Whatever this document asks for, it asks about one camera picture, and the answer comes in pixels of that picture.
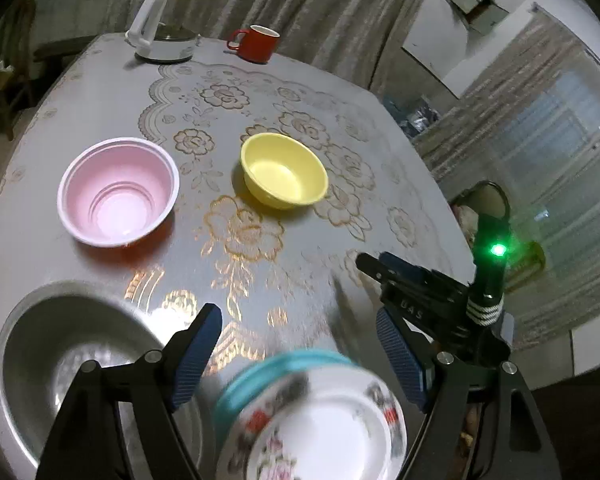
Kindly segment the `person right hand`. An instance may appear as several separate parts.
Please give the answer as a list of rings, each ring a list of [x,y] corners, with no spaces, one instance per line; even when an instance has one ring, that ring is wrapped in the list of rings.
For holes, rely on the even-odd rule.
[[[460,428],[460,440],[458,440],[460,479],[466,479],[470,471],[470,462],[478,439],[482,408],[482,403],[471,403],[466,408],[464,422]]]

